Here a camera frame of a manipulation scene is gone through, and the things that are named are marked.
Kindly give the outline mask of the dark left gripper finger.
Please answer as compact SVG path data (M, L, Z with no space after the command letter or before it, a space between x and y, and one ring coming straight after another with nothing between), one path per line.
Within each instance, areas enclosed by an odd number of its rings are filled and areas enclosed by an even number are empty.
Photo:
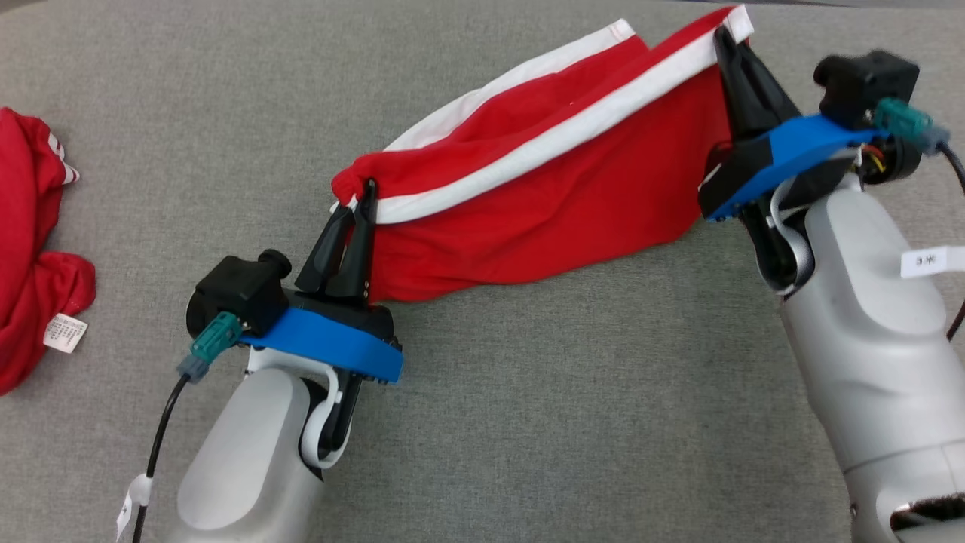
M333 217L340 219L340 234L345 242L345 250L338 274L332 278L332 296L345 300L349 305L366 306L377 226L375 179L366 179L362 198L353 210L340 206Z
M353 224L353 210L346 206L335 206L335 212L329 217L323 233L294 281L301 292L322 293L328 280L338 274Z

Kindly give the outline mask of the red shorts with white stripe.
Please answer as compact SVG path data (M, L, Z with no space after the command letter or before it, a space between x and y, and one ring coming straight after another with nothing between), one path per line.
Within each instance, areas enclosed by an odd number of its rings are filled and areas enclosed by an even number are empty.
M655 46L625 20L514 66L331 182L377 190L371 298L420 302L542 281L673 243L700 217L707 158L731 141L714 45L745 6Z

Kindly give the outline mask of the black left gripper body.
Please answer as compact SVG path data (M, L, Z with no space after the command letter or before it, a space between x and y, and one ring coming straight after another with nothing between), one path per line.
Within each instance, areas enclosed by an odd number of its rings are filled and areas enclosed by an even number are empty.
M382 306L349 305L290 291L286 351L297 355L383 355L396 350L395 323Z

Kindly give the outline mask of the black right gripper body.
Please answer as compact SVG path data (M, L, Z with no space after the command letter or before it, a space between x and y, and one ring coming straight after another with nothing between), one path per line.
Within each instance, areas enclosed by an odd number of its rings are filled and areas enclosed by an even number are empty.
M781 183L770 134L734 142L711 152L715 162L697 189L697 203L706 221L762 221L768 195Z

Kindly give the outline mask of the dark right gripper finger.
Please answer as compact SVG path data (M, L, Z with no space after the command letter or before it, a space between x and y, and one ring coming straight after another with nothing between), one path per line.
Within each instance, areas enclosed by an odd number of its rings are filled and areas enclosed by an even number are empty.
M755 91L747 72L750 48L747 42L735 40L726 26L715 30L714 45L731 135L735 141L750 139L755 132Z
M798 107L747 41L737 45L735 62L736 137L758 137L800 116Z

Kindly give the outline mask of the red and white t-shirt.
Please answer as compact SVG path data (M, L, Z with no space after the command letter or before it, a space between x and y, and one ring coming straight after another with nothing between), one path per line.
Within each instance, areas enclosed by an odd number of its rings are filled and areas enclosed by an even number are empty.
M45 121L0 107L0 397L44 357L48 324L96 298L93 263L45 247L63 190L79 179Z

